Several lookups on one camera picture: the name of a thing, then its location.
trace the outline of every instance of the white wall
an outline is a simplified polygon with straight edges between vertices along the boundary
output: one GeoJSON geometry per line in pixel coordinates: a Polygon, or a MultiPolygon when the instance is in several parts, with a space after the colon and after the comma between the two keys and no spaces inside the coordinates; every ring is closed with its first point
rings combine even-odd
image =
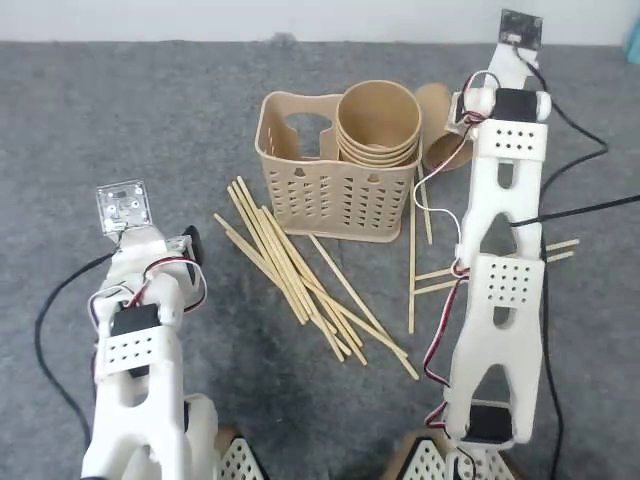
{"type": "Polygon", "coordinates": [[[639,0],[0,0],[0,40],[494,43],[502,7],[541,15],[545,44],[620,45],[639,0]]]}

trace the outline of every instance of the black cable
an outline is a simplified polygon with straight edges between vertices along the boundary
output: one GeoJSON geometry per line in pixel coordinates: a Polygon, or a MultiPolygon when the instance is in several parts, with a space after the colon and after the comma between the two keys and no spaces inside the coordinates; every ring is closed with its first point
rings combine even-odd
{"type": "MultiPolygon", "coordinates": [[[[540,84],[542,85],[542,88],[544,89],[544,91],[548,92],[549,91],[549,86],[548,86],[546,80],[544,79],[544,77],[542,76],[542,74],[540,73],[540,71],[537,68],[535,68],[533,65],[531,65],[529,62],[527,62],[525,59],[523,59],[520,56],[520,53],[518,52],[518,49],[515,48],[515,47],[514,47],[514,52],[518,56],[518,58],[527,66],[527,68],[529,68],[531,73],[540,81],[540,84]]],[[[588,131],[587,129],[581,127],[575,121],[573,121],[565,113],[565,111],[555,102],[555,100],[552,100],[551,105],[553,107],[553,110],[567,123],[567,125],[569,125],[571,128],[573,128],[577,132],[581,133],[582,135],[586,136],[587,138],[589,138],[589,139],[593,140],[594,142],[598,143],[601,148],[596,150],[595,152],[592,152],[592,153],[584,155],[584,156],[582,156],[580,158],[577,158],[576,160],[573,160],[572,162],[569,162],[566,165],[564,165],[561,168],[559,168],[558,170],[556,170],[544,182],[544,184],[542,185],[542,188],[540,189],[540,205],[542,205],[542,200],[544,199],[545,194],[549,190],[549,187],[551,187],[551,185],[558,178],[560,178],[560,176],[562,176],[564,173],[568,172],[572,168],[580,165],[581,163],[584,163],[587,160],[591,160],[593,158],[596,158],[596,157],[599,157],[601,155],[604,155],[605,153],[607,153],[609,151],[609,145],[608,145],[607,142],[605,142],[603,139],[601,139],[597,135],[591,133],[590,131],[588,131]]],[[[600,209],[600,208],[594,208],[594,207],[599,207],[599,206],[598,205],[594,205],[592,207],[585,207],[585,208],[591,209],[591,210],[587,210],[587,211],[600,209]]],[[[571,213],[571,214],[577,215],[578,213],[584,213],[584,212],[576,212],[576,213],[571,213]]],[[[559,214],[565,214],[564,216],[568,216],[567,212],[559,212],[559,214]]],[[[545,242],[544,235],[541,235],[540,247],[541,247],[540,248],[540,251],[541,251],[540,256],[541,256],[542,260],[546,263],[547,262],[547,244],[545,242]]],[[[553,377],[553,368],[552,368],[552,364],[551,364],[551,353],[550,353],[550,349],[549,349],[549,275],[548,275],[548,271],[547,271],[546,268],[544,269],[544,275],[543,275],[543,280],[542,280],[542,353],[543,353],[543,357],[544,357],[544,367],[545,367],[545,372],[547,374],[547,381],[549,382],[549,390],[551,392],[551,398],[553,400],[553,407],[555,409],[556,418],[557,418],[557,421],[558,421],[558,433],[557,433],[556,444],[555,444],[554,452],[553,452],[551,470],[549,472],[549,478],[553,480],[553,479],[556,478],[557,471],[558,471],[558,465],[560,464],[560,455],[562,453],[562,442],[563,442],[563,439],[564,439],[564,415],[562,413],[562,406],[560,404],[560,399],[559,399],[559,396],[558,396],[556,383],[555,383],[555,380],[554,380],[554,377],[553,377]]]]}
{"type": "MultiPolygon", "coordinates": [[[[540,257],[542,261],[547,263],[547,242],[544,233],[540,235],[540,257]]],[[[544,371],[549,382],[549,392],[553,401],[553,408],[556,412],[556,421],[558,422],[558,432],[556,435],[556,444],[553,447],[553,459],[551,461],[551,470],[549,478],[554,480],[560,465],[560,455],[562,453],[562,441],[564,439],[564,414],[562,413],[562,405],[558,396],[556,381],[553,376],[553,366],[551,364],[551,349],[549,346],[549,270],[544,269],[542,275],[542,356],[544,358],[544,371]]]]}
{"type": "Polygon", "coordinates": [[[588,207],[574,208],[573,210],[564,210],[562,212],[545,213],[544,215],[538,215],[535,218],[528,220],[521,220],[520,222],[511,222],[509,225],[512,227],[522,227],[524,225],[530,225],[532,223],[546,222],[547,220],[554,220],[556,218],[570,217],[572,215],[579,215],[581,213],[595,212],[597,210],[604,210],[605,208],[619,207],[628,203],[640,202],[640,195],[632,195],[630,197],[620,198],[611,202],[598,203],[596,205],[589,205],[588,207]]]}
{"type": "Polygon", "coordinates": [[[470,453],[465,452],[462,448],[458,447],[458,451],[462,453],[465,457],[467,457],[471,462],[471,480],[475,480],[476,474],[477,474],[476,461],[474,460],[474,458],[471,456],[470,453]]]}
{"type": "Polygon", "coordinates": [[[82,427],[82,433],[84,435],[85,449],[89,448],[89,444],[91,443],[91,428],[89,427],[89,422],[87,421],[87,418],[85,417],[78,403],[73,399],[73,397],[69,394],[69,392],[67,392],[67,390],[60,384],[60,382],[55,377],[53,372],[51,372],[51,369],[47,365],[46,360],[44,359],[44,355],[42,352],[42,324],[44,323],[44,319],[47,315],[47,312],[49,311],[49,308],[51,308],[51,305],[53,304],[54,300],[67,285],[69,285],[71,282],[73,282],[76,278],[81,276],[83,273],[86,273],[89,270],[109,260],[114,253],[115,251],[90,261],[85,266],[83,266],[82,268],[77,270],[75,273],[73,273],[69,278],[67,278],[62,283],[60,283],[56,288],[54,288],[53,291],[47,297],[47,300],[44,302],[44,305],[40,309],[40,312],[38,313],[38,317],[36,318],[36,321],[35,321],[34,347],[36,351],[36,358],[38,360],[38,365],[40,366],[42,373],[47,378],[49,383],[56,389],[56,391],[60,394],[60,396],[67,403],[69,408],[73,410],[73,413],[78,418],[78,421],[80,422],[80,426],[82,427]]]}

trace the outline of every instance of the stacked paper cups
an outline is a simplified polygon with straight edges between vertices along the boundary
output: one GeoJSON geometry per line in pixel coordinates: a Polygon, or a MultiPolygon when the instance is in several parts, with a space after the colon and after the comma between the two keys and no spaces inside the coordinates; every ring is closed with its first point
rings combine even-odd
{"type": "Polygon", "coordinates": [[[420,154],[422,111],[413,94],[397,83],[354,85],[338,103],[336,118],[343,161],[390,168],[409,164],[420,154]]]}

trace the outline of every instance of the cup rim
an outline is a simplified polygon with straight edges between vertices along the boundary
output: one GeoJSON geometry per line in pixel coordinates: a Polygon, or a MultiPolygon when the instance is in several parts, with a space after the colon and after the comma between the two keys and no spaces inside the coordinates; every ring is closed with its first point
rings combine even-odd
{"type": "Polygon", "coordinates": [[[338,129],[341,131],[341,133],[348,138],[348,141],[350,143],[353,144],[354,147],[356,147],[358,150],[362,150],[363,152],[366,153],[371,153],[371,154],[383,154],[383,153],[394,153],[398,150],[404,150],[406,148],[408,148],[408,146],[413,143],[416,139],[416,137],[420,134],[420,131],[422,129],[422,108],[420,107],[420,104],[418,103],[417,99],[415,98],[415,95],[413,95],[413,93],[411,93],[411,91],[409,89],[407,89],[406,87],[404,87],[403,85],[400,85],[399,83],[396,82],[392,82],[389,80],[365,80],[364,82],[360,82],[360,83],[356,83],[355,85],[352,85],[351,87],[349,87],[344,94],[342,95],[342,98],[340,98],[340,100],[338,101],[338,104],[336,106],[336,124],[338,129]],[[408,99],[410,99],[412,101],[413,106],[416,109],[416,113],[417,113],[417,118],[418,121],[416,122],[416,127],[413,131],[413,133],[406,139],[404,140],[402,143],[394,145],[392,147],[371,147],[369,145],[365,145],[363,143],[358,142],[357,140],[355,140],[354,138],[352,138],[348,132],[344,129],[344,127],[342,126],[342,123],[340,122],[340,107],[343,105],[344,99],[348,97],[349,93],[353,93],[354,90],[356,90],[357,88],[361,88],[363,85],[368,85],[368,84],[386,84],[386,85],[391,85],[394,88],[397,88],[398,90],[402,91],[406,97],[408,99]]]}

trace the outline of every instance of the pile of chopsticks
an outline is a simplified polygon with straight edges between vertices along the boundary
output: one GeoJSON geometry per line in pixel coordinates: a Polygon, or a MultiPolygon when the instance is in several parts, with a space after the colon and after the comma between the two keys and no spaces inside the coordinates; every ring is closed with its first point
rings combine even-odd
{"type": "Polygon", "coordinates": [[[388,347],[411,377],[419,379],[407,360],[407,353],[391,339],[313,235],[309,235],[311,241],[363,311],[368,322],[329,296],[269,209],[265,206],[258,208],[241,177],[237,177],[237,181],[227,187],[227,192],[249,231],[253,245],[220,215],[216,213],[214,218],[225,229],[227,237],[282,291],[301,325],[311,323],[320,329],[340,362],[344,362],[345,356],[353,354],[363,365],[367,365],[362,352],[364,344],[353,328],[355,325],[388,347]]]}

